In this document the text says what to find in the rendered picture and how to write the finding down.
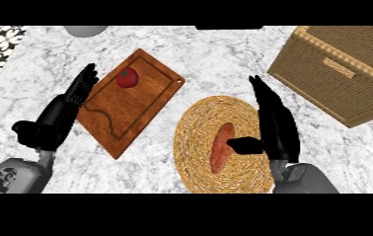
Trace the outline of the brown wooden cutting board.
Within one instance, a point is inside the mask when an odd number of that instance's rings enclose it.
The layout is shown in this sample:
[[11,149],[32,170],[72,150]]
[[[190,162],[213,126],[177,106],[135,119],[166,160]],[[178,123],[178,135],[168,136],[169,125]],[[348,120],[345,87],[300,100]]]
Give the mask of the brown wooden cutting board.
[[[138,83],[121,88],[116,76],[132,68]],[[93,86],[76,120],[113,159],[126,147],[185,82],[184,77],[138,48]]]

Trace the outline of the orange sweet potato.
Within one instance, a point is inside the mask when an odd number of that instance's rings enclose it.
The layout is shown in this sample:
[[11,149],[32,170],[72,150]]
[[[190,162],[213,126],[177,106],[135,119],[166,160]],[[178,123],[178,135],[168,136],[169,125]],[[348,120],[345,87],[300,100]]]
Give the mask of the orange sweet potato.
[[233,149],[227,145],[227,140],[234,137],[234,126],[231,122],[227,122],[216,134],[212,141],[211,154],[209,154],[209,167],[211,173],[216,174],[224,168],[227,159],[231,155]]

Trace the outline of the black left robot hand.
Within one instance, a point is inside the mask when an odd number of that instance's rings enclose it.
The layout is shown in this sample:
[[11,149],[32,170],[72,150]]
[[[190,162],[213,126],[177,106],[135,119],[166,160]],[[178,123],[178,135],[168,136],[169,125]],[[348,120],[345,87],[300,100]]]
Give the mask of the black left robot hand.
[[29,148],[56,151],[68,136],[79,107],[97,83],[94,64],[88,63],[63,94],[50,101],[35,121],[19,120],[11,126],[17,142]]

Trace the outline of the grey rounded object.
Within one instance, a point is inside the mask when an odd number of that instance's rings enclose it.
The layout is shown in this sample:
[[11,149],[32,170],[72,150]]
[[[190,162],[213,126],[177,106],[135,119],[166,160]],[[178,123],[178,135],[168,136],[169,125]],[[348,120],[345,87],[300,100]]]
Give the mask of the grey rounded object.
[[107,29],[106,26],[65,26],[63,28],[76,38],[94,37]]

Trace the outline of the brown wicker basket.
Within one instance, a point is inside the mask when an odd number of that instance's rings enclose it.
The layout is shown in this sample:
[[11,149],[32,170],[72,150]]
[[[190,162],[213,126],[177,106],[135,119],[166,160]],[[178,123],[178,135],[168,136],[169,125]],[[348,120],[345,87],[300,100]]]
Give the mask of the brown wicker basket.
[[373,26],[298,26],[268,74],[346,127],[373,120]]

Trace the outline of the round woven straw placemat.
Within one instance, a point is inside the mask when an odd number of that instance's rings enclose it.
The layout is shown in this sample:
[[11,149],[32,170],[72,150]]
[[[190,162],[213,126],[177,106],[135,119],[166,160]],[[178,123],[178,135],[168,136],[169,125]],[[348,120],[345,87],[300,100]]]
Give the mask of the round woven straw placemat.
[[265,194],[274,185],[265,153],[231,153],[221,171],[211,172],[212,141],[225,123],[234,126],[234,137],[259,137],[256,110],[230,96],[199,100],[178,121],[174,158],[185,188],[191,193]]

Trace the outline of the red tomato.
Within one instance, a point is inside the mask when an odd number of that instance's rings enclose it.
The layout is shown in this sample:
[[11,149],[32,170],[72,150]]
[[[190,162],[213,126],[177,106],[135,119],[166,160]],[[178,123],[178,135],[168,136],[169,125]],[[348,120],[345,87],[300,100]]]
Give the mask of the red tomato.
[[121,69],[116,75],[116,85],[121,88],[132,88],[138,83],[138,74],[131,67]]

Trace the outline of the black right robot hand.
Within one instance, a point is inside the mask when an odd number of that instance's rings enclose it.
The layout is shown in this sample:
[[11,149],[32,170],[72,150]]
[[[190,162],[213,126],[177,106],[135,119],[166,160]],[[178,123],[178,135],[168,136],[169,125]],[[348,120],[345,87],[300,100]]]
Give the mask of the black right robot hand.
[[267,153],[269,160],[299,162],[300,139],[295,118],[283,105],[278,94],[258,75],[249,77],[253,87],[259,119],[261,138],[250,136],[231,138],[227,145],[240,155]]

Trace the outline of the black white patterned cloth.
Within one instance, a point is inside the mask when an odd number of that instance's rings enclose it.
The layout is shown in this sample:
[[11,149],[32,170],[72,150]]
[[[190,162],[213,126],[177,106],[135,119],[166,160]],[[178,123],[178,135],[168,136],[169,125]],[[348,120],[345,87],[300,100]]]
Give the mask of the black white patterned cloth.
[[14,47],[25,36],[26,29],[26,26],[0,26],[0,68],[4,67]]

